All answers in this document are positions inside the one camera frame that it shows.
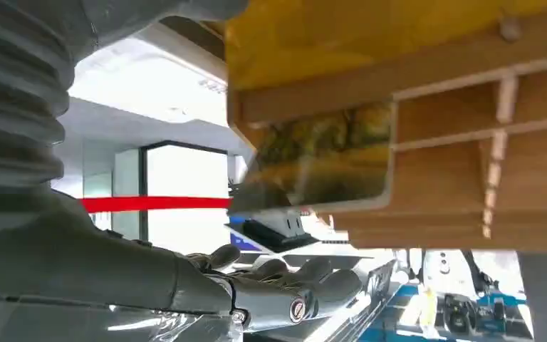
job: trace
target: wooden slat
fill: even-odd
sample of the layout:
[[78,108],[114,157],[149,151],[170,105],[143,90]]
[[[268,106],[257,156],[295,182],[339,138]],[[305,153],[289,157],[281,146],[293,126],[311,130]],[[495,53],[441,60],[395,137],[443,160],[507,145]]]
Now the wooden slat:
[[494,84],[485,83],[401,101],[397,143],[496,127]]
[[547,209],[547,130],[509,138],[496,208]]
[[513,120],[515,123],[547,120],[547,71],[519,78]]
[[390,224],[377,228],[378,221],[369,227],[348,227],[351,244],[357,248],[426,247],[469,249],[518,249],[531,252],[547,252],[547,212],[496,213],[492,239],[481,235],[481,228],[469,225],[475,217],[463,220],[448,219],[443,224],[439,217],[414,217],[413,225]]
[[522,38],[507,43],[497,27],[387,63],[242,92],[244,120],[254,127],[351,107],[465,75],[547,58],[547,12],[520,20]]

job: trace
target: white wall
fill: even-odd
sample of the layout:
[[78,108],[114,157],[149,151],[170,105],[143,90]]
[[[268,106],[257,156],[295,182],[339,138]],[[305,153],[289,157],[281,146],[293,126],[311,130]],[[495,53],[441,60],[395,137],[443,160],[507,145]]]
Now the white wall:
[[[164,146],[147,152],[150,196],[227,198],[227,155]],[[158,247],[183,254],[211,253],[229,243],[225,209],[166,209],[148,212],[148,237]]]

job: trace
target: black component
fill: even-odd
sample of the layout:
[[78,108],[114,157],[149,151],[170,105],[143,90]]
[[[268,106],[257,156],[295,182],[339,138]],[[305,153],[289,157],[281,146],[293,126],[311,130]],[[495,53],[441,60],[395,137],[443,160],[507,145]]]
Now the black component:
[[494,303],[494,319],[497,321],[506,320],[506,307],[503,302]]
[[469,299],[446,295],[443,317],[447,328],[457,335],[470,336],[476,328],[477,312]]
[[228,226],[276,253],[304,247],[318,241],[307,233],[296,237],[285,237],[254,219],[247,220],[241,224],[229,224]]

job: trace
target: ceiling light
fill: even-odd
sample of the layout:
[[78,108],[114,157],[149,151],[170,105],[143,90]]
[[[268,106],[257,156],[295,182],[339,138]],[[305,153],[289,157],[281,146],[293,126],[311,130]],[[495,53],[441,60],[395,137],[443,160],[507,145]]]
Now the ceiling light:
[[81,61],[70,95],[168,123],[227,127],[226,82],[169,52],[186,46],[163,48],[145,37],[124,39]]

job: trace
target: white column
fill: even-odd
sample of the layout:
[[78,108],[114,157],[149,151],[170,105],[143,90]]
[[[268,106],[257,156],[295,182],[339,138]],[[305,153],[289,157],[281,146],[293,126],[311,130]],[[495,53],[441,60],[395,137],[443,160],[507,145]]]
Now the white column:
[[[117,153],[114,157],[113,196],[140,194],[140,152],[137,149]],[[113,212],[112,230],[126,239],[140,238],[139,212]]]

